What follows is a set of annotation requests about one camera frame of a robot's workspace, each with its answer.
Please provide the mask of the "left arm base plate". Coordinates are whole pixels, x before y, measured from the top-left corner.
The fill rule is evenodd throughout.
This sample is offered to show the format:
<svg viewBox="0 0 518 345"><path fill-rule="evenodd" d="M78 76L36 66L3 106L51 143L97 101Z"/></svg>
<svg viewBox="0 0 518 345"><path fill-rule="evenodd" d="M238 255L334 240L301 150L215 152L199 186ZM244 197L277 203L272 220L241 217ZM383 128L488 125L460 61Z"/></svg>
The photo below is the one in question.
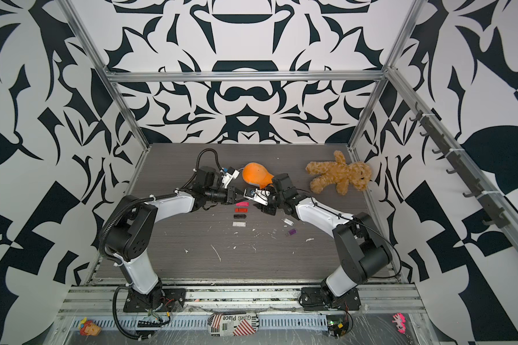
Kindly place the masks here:
<svg viewBox="0 0 518 345"><path fill-rule="evenodd" d="M143 313L149 310L161 313L179 312L184 309L185 301L184 288L164 288L161 291L155 289L148 295L130 288L122 310L125 313Z"/></svg>

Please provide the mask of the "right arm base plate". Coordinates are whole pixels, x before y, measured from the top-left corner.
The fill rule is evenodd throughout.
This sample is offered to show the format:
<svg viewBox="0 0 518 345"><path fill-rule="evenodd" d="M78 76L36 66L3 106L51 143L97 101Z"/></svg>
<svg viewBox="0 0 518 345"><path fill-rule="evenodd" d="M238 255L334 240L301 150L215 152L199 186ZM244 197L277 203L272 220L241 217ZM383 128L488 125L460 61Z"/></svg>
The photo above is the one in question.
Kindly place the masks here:
<svg viewBox="0 0 518 345"><path fill-rule="evenodd" d="M305 311L358 311L362 306L356 288L336 297L326 287L304 287L298 303Z"/></svg>

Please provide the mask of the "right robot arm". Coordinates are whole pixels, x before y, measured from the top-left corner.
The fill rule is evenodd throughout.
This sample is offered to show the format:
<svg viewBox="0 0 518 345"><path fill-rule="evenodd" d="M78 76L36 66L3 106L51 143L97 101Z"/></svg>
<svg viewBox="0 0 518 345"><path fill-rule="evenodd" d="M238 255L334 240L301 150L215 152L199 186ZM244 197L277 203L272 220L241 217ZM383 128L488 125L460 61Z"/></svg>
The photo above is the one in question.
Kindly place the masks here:
<svg viewBox="0 0 518 345"><path fill-rule="evenodd" d="M346 214L302 193L286 174L272 179L265 191L266 204L261 211L274 215L282 210L287 216L311 224L335 241L338 268L321 284L323 293L341 298L358 285L366 283L393 260L386 239L369 226L372 218L365 213Z"/></svg>

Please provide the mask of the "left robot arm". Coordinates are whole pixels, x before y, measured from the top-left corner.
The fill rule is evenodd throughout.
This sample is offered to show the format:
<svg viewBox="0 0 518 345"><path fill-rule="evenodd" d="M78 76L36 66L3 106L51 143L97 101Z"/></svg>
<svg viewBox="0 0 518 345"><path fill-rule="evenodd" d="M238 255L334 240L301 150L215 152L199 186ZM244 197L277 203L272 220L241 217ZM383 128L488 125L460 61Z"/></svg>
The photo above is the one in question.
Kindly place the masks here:
<svg viewBox="0 0 518 345"><path fill-rule="evenodd" d="M242 201L243 192L231 185L240 171L223 168L218 152L204 149L191 178L174 192L138 198L124 196L99 232L99 254L122 270L132 292L144 297L162 288L148 256L155 223L180 214Z"/></svg>

